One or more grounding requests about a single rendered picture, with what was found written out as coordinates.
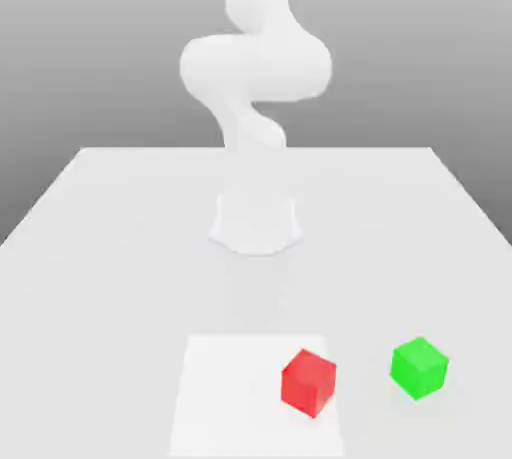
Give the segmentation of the small red cube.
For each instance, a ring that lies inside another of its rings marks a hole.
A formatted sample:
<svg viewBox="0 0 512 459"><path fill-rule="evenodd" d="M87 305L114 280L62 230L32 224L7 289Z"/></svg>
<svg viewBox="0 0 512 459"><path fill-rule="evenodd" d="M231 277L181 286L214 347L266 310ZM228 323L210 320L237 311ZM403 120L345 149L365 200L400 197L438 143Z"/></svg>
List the small red cube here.
<svg viewBox="0 0 512 459"><path fill-rule="evenodd" d="M281 371L281 401L315 419L335 392L337 365L301 349Z"/></svg>

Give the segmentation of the small green cube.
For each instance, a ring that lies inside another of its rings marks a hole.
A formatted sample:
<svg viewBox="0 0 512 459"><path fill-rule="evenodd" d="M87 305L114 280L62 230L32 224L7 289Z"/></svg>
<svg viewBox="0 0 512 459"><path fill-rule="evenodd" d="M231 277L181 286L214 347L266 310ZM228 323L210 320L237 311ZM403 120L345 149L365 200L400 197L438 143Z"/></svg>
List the small green cube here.
<svg viewBox="0 0 512 459"><path fill-rule="evenodd" d="M391 378L415 401L438 391L445 382L449 358L424 337L393 349Z"/></svg>

